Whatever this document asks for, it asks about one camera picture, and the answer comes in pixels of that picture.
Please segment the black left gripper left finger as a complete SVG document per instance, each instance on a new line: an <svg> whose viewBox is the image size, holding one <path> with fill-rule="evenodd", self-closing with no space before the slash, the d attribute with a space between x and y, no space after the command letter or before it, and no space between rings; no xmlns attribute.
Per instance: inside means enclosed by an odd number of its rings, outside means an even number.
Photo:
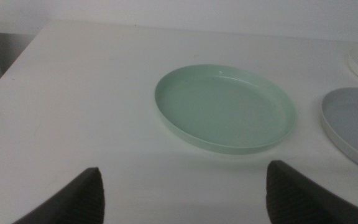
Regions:
<svg viewBox="0 0 358 224"><path fill-rule="evenodd" d="M21 224L102 224L103 179L97 167L85 169L43 204L18 219Z"/></svg>

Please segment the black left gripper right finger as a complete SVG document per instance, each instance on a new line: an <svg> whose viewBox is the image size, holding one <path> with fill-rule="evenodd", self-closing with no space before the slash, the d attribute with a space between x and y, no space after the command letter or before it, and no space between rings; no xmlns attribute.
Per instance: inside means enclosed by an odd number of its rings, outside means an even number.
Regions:
<svg viewBox="0 0 358 224"><path fill-rule="evenodd" d="M358 207L283 161L267 167L266 207L271 223L358 224Z"/></svg>

